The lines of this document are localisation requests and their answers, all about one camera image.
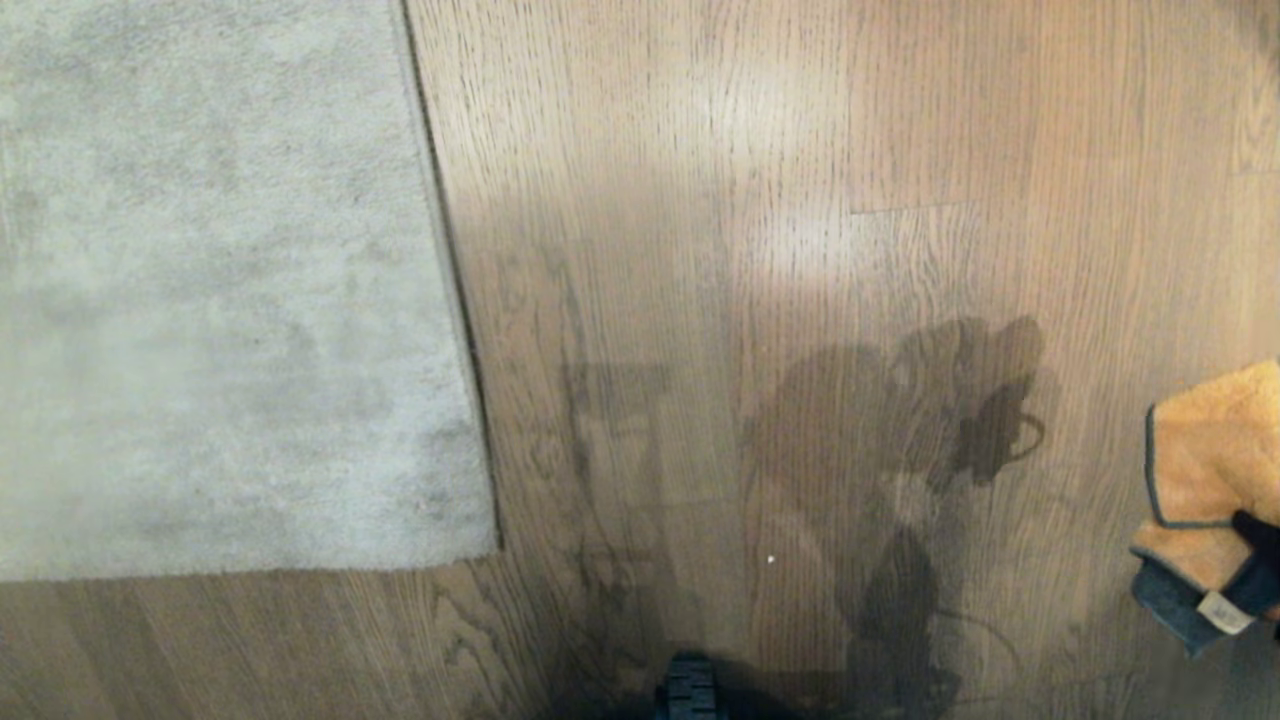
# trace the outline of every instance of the black glove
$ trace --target black glove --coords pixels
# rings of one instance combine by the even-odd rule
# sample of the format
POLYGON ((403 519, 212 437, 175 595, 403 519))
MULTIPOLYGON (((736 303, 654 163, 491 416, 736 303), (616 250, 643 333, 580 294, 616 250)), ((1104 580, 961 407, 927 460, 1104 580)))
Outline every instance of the black glove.
MULTIPOLYGON (((1253 546, 1254 555, 1280 575, 1280 528, 1263 523, 1244 510, 1231 515, 1231 527, 1253 546)), ((1276 624, 1276 642, 1280 642, 1280 624, 1276 624)))

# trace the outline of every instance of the cloth tag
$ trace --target cloth tag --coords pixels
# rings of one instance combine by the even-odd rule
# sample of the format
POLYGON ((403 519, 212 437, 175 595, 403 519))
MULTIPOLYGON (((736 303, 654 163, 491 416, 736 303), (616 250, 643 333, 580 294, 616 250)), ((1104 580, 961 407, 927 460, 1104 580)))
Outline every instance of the cloth tag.
POLYGON ((1253 623, 1253 616, 1231 605, 1231 601, 1217 591, 1208 591, 1196 610, 1210 623, 1213 623, 1213 626, 1229 635, 1240 634, 1253 623))

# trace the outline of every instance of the wooden floor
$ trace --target wooden floor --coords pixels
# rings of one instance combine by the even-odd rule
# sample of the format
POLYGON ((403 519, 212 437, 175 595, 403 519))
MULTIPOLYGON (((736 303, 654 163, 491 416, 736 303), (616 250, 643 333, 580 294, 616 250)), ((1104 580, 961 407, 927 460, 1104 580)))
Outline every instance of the wooden floor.
POLYGON ((1280 3, 410 15, 504 551, 0 587, 0 716, 593 717, 680 647, 832 717, 1280 714, 1126 553, 1147 405, 1280 354, 1280 3))

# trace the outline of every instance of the gray rug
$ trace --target gray rug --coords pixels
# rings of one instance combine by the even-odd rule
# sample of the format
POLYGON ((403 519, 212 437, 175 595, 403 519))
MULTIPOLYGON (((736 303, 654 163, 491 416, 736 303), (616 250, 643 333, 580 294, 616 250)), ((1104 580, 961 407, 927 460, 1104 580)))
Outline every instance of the gray rug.
POLYGON ((0 3, 0 579, 488 552, 398 3, 0 3))

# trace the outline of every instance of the microfiber cloth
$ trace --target microfiber cloth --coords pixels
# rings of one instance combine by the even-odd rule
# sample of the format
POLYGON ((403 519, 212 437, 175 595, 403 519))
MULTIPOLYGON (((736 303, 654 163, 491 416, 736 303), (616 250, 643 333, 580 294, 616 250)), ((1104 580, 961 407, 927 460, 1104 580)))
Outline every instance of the microfiber cloth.
POLYGON ((1280 524, 1280 364, 1260 363, 1147 415, 1151 519, 1134 534, 1134 597, 1196 656, 1280 605, 1280 577, 1231 529, 1280 524))

